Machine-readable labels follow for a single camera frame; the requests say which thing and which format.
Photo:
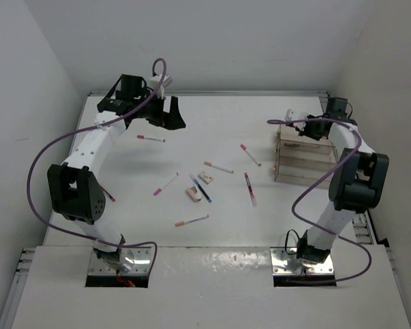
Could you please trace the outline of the pink capped white marker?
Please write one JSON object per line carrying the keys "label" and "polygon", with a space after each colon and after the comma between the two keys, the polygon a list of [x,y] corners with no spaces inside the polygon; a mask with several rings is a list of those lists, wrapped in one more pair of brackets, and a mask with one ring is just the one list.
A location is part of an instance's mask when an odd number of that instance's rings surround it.
{"label": "pink capped white marker", "polygon": [[145,135],[137,135],[138,139],[142,139],[142,140],[147,140],[147,141],[155,141],[155,142],[159,142],[159,143],[165,143],[166,139],[165,138],[157,138],[157,137],[150,137],[150,136],[145,136]]}

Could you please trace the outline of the red gel pen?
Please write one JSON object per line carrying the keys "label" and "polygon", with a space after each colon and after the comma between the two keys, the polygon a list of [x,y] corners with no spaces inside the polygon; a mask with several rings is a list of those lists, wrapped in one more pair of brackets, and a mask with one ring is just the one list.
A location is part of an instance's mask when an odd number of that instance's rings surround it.
{"label": "red gel pen", "polygon": [[316,144],[311,144],[311,143],[284,143],[284,147],[286,148],[293,148],[293,149],[298,149],[301,151],[306,151],[306,152],[320,152],[322,150],[322,145],[316,145]]}

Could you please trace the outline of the blue gel pen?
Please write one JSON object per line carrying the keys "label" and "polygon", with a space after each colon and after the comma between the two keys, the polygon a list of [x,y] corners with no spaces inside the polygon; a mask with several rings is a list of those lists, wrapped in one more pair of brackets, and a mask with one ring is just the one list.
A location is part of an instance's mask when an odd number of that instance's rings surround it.
{"label": "blue gel pen", "polygon": [[204,188],[200,185],[199,181],[196,179],[196,177],[193,174],[189,174],[190,179],[195,183],[196,187],[199,189],[201,194],[205,197],[208,203],[212,203],[212,200],[210,199],[210,196],[206,193]]}

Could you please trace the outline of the orange capped white marker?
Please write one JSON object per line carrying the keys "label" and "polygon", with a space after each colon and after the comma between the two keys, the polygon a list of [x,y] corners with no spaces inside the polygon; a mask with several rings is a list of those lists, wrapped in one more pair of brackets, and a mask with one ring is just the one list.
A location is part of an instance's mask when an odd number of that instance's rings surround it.
{"label": "orange capped white marker", "polygon": [[204,161],[203,163],[204,163],[204,165],[206,165],[206,166],[209,166],[209,167],[218,169],[218,170],[220,170],[220,171],[224,171],[224,172],[226,172],[226,173],[233,173],[233,172],[234,172],[233,169],[230,169],[229,167],[226,167],[226,166],[223,166],[223,165],[219,165],[219,164],[217,164],[217,163],[215,163],[215,162]]}

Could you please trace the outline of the magenta gel pen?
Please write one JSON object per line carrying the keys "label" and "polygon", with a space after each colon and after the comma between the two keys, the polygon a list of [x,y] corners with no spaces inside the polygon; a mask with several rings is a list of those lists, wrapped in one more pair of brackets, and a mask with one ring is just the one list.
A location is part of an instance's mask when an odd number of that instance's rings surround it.
{"label": "magenta gel pen", "polygon": [[246,181],[247,188],[248,188],[248,191],[249,191],[249,196],[250,196],[250,199],[251,199],[252,206],[256,207],[257,206],[256,197],[253,193],[253,188],[252,188],[252,185],[251,185],[251,181],[249,179],[249,176],[248,176],[247,172],[244,173],[244,177],[245,177],[245,181]]}

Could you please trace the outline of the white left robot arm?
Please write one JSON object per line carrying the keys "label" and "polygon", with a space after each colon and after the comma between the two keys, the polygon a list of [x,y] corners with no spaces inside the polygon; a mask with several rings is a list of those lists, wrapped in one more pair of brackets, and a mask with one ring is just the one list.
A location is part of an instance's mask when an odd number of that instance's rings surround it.
{"label": "white left robot arm", "polygon": [[88,236],[93,236],[97,258],[119,270],[126,264],[121,247],[125,238],[103,218],[106,198],[97,180],[109,150],[134,119],[146,119],[166,130],[184,129],[178,99],[170,99],[164,111],[164,89],[172,82],[170,75],[142,77],[122,75],[97,104],[95,128],[62,164],[53,164],[47,172],[53,210],[72,221]]}

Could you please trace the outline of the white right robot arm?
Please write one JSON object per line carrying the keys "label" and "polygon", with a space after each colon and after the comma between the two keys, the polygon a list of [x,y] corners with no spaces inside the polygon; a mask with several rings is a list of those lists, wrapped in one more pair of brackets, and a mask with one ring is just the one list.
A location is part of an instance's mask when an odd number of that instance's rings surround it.
{"label": "white right robot arm", "polygon": [[389,166],[389,157],[375,152],[362,139],[357,123],[347,114],[348,100],[328,99],[321,116],[288,111],[288,120],[300,136],[330,140],[338,157],[330,169],[329,202],[319,220],[299,238],[296,257],[305,263],[324,263],[336,237],[357,214],[379,204]]}

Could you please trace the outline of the clear acrylic tiered organizer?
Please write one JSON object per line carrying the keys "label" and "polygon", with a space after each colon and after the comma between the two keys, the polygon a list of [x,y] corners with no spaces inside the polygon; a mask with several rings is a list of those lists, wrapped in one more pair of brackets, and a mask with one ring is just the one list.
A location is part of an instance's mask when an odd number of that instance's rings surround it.
{"label": "clear acrylic tiered organizer", "polygon": [[[311,143],[322,145],[320,152],[306,152],[284,147],[284,143]],[[277,129],[273,175],[276,182],[311,186],[337,163],[333,145],[326,139],[319,141],[298,135],[293,128],[281,125]]]}

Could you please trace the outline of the magenta capped white marker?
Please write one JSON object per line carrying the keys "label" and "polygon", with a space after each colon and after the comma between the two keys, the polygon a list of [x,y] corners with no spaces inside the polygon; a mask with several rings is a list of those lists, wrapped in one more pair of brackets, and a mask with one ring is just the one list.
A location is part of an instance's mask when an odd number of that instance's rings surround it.
{"label": "magenta capped white marker", "polygon": [[178,177],[179,173],[175,172],[162,186],[153,192],[153,196],[159,195],[174,179]]}

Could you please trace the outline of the small beige eraser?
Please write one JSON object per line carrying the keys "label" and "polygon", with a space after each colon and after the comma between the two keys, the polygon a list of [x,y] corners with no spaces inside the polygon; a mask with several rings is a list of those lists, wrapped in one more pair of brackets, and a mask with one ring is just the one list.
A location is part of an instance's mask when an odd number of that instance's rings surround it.
{"label": "small beige eraser", "polygon": [[210,184],[214,180],[214,178],[207,171],[199,172],[198,178],[206,184]]}

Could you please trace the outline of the pink correction tape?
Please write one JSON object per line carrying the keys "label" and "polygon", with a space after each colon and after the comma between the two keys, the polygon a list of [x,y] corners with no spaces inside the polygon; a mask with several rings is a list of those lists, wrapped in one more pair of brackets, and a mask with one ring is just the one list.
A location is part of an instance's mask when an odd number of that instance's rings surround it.
{"label": "pink correction tape", "polygon": [[188,187],[186,189],[186,194],[193,202],[200,202],[202,200],[202,194],[195,186]]}

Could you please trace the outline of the red pen at left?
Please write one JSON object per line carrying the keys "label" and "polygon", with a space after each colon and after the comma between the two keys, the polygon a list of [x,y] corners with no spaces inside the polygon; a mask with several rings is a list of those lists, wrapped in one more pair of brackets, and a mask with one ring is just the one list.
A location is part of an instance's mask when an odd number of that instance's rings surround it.
{"label": "red pen at left", "polygon": [[106,189],[104,189],[102,186],[100,186],[101,187],[101,190],[108,196],[108,198],[112,201],[112,202],[115,202],[116,200],[115,200],[115,198],[106,190]]}

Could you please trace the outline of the orange capped marker front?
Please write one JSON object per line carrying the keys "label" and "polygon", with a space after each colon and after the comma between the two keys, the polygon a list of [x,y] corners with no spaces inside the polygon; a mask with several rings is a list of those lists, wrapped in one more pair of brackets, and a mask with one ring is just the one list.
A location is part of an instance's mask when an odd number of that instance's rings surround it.
{"label": "orange capped marker front", "polygon": [[208,218],[210,218],[210,216],[205,215],[205,216],[202,216],[202,217],[198,217],[196,219],[190,219],[190,220],[187,220],[187,221],[179,221],[179,222],[175,223],[175,227],[178,228],[178,227],[181,227],[181,226],[184,226],[184,225],[187,225],[187,224],[190,224],[190,223],[195,223],[195,222],[198,222],[198,221],[202,221],[202,220],[205,220],[205,219],[208,219]]}

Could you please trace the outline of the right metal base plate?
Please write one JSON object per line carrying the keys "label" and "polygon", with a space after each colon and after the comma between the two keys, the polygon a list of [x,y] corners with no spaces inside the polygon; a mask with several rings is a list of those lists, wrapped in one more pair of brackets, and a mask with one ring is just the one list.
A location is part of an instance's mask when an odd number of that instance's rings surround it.
{"label": "right metal base plate", "polygon": [[332,257],[328,256],[322,263],[311,263],[296,258],[295,247],[285,251],[284,247],[272,247],[271,265],[273,276],[277,278],[333,276],[334,266]]}

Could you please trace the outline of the metal base plate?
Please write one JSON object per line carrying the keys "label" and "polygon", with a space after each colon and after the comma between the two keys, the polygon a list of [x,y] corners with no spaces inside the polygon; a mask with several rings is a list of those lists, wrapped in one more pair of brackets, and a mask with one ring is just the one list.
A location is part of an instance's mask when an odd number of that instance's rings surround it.
{"label": "metal base plate", "polygon": [[151,252],[145,248],[119,249],[116,252],[94,250],[90,257],[90,276],[147,276],[151,267]]}
{"label": "metal base plate", "polygon": [[277,278],[333,276],[334,266],[332,257],[328,256],[322,263],[311,263],[296,258],[295,247],[285,251],[284,247],[272,247],[271,265],[273,276]]}

